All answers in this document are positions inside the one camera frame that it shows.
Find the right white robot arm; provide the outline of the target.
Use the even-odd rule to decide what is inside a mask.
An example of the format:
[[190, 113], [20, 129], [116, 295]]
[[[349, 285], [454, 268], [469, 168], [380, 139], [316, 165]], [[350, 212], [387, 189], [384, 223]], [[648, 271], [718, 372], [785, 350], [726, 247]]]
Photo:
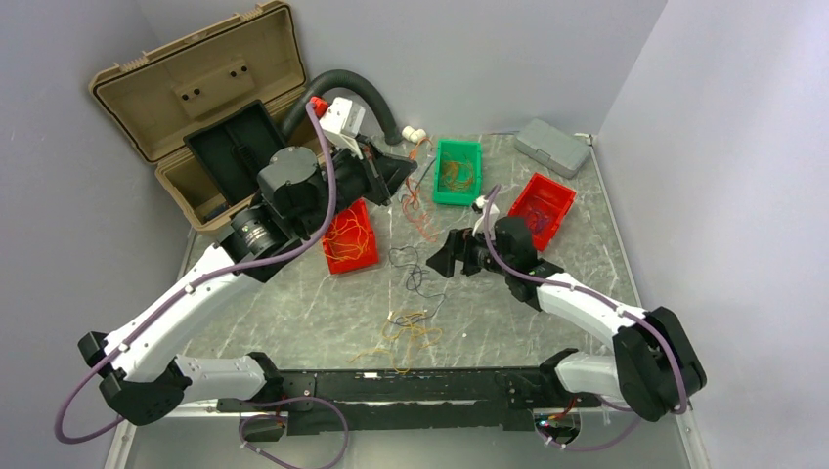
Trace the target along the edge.
[[557, 316], [600, 340], [609, 354], [561, 351], [539, 367], [539, 392], [550, 405], [583, 395], [620, 402], [655, 422], [687, 407], [708, 381], [678, 316], [659, 307], [644, 310], [613, 300], [543, 259], [517, 217], [504, 217], [485, 232], [451, 229], [426, 264], [442, 277], [500, 274], [512, 296]]

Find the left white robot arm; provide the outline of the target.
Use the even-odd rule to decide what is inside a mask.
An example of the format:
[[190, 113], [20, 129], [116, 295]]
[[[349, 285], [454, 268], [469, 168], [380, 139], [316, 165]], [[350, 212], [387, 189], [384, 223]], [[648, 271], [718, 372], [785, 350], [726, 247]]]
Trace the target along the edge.
[[338, 213], [360, 200], [389, 203], [415, 169], [413, 160], [365, 137], [337, 145], [326, 162], [303, 147], [277, 151], [258, 172], [251, 204], [182, 278], [119, 329], [79, 340], [108, 407], [136, 425], [194, 401], [230, 398], [258, 410], [273, 407], [284, 381], [267, 355], [192, 359], [184, 345], [232, 299], [314, 246]]

